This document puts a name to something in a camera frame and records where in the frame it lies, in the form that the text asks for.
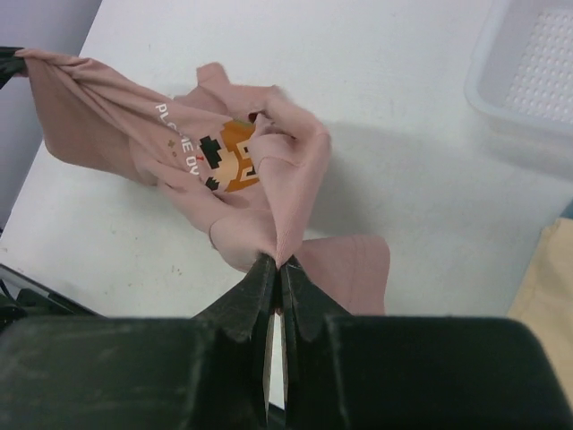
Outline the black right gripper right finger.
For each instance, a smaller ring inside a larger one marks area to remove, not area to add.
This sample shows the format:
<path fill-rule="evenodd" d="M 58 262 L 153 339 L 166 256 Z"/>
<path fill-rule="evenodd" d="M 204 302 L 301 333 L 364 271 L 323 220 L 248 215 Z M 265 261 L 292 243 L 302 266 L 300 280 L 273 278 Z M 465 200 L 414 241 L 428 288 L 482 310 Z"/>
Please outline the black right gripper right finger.
<path fill-rule="evenodd" d="M 279 270 L 288 429 L 343 429 L 335 352 L 326 319 L 349 315 L 291 257 Z"/>

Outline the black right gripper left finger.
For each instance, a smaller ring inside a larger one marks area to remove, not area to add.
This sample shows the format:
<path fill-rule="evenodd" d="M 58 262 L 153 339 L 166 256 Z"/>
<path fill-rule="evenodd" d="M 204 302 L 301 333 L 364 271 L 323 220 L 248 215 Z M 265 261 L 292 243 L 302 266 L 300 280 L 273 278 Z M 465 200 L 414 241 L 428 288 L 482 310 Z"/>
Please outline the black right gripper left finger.
<path fill-rule="evenodd" d="M 244 278 L 201 312 L 214 330 L 194 400 L 197 429 L 268 424 L 276 264 L 262 254 Z"/>

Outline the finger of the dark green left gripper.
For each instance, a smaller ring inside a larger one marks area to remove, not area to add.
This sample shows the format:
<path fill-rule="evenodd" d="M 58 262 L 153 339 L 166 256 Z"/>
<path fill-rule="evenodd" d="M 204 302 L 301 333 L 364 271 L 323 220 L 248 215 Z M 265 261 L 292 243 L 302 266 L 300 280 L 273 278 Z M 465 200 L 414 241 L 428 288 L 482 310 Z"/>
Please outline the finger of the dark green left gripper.
<path fill-rule="evenodd" d="M 0 47 L 0 88 L 13 77 L 28 77 L 25 60 L 16 53 L 22 47 Z"/>

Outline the pink graphic t shirt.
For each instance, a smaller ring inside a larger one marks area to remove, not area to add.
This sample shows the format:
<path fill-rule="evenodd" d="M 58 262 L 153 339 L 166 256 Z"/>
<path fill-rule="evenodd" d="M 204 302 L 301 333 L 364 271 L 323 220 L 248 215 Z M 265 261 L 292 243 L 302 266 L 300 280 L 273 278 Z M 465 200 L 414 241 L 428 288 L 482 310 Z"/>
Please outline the pink graphic t shirt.
<path fill-rule="evenodd" d="M 239 271 L 261 254 L 277 265 L 295 257 L 348 312 L 383 314 L 383 238 L 304 236 L 330 135 L 279 88 L 234 84 L 211 63 L 170 98 L 91 58 L 18 49 L 11 60 L 55 158 L 157 187 Z"/>

